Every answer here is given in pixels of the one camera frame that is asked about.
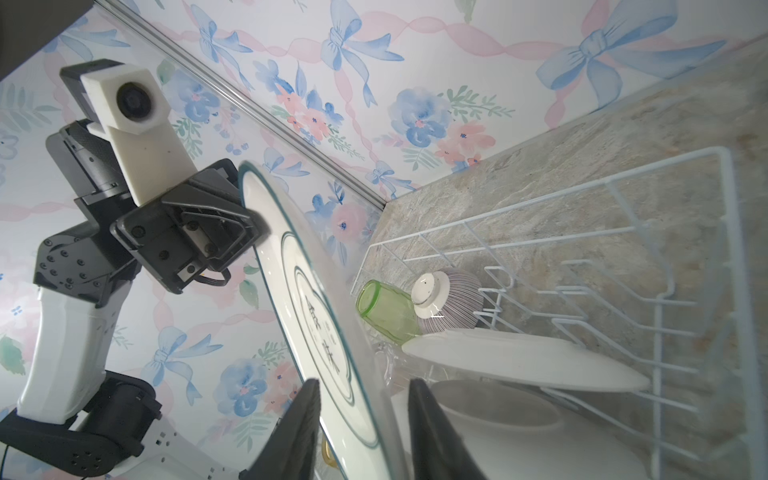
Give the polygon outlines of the green red rimmed plate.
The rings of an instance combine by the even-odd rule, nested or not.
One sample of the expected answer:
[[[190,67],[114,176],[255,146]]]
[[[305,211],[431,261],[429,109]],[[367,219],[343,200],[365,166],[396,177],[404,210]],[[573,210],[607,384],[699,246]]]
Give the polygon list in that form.
[[[639,392],[651,381],[633,368],[572,342],[487,329],[450,329],[403,344],[413,357],[483,377],[545,388]]]

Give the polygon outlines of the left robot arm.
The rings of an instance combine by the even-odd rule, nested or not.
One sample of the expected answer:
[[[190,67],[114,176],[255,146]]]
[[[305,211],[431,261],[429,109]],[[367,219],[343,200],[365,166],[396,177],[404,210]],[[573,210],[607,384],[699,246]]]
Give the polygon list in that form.
[[[39,247],[40,329],[2,442],[78,478],[242,478],[178,434],[149,382],[105,367],[141,271],[174,294],[193,282],[223,286],[262,233],[241,205],[233,162],[185,173],[138,205],[114,144],[90,121],[63,127],[46,147],[85,221]]]

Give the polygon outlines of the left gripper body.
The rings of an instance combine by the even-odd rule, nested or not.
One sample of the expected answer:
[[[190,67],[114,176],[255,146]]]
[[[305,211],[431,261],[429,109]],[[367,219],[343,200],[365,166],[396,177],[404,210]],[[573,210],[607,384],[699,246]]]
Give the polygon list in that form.
[[[246,209],[238,171],[219,160],[116,220],[112,235],[169,292],[192,282],[224,287],[229,266],[269,232]]]

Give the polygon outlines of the orange sunburst plate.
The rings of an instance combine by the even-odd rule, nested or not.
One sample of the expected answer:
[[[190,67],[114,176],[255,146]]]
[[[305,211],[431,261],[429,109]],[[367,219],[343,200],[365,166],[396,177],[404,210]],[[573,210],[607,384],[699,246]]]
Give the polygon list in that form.
[[[620,441],[582,416],[528,391],[476,380],[428,386],[485,479],[647,476],[643,463]],[[408,391],[391,400],[413,469]]]

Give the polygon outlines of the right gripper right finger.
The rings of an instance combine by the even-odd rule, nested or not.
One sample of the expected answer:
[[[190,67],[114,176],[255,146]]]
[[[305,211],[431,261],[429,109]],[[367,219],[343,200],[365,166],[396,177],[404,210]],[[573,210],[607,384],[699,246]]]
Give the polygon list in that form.
[[[415,479],[485,479],[424,380],[410,381],[407,406]]]

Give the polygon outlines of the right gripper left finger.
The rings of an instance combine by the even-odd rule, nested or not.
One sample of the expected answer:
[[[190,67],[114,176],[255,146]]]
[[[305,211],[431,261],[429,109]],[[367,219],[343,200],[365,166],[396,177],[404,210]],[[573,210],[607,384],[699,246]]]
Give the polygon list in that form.
[[[261,453],[238,478],[312,479],[320,413],[320,382],[307,379]]]

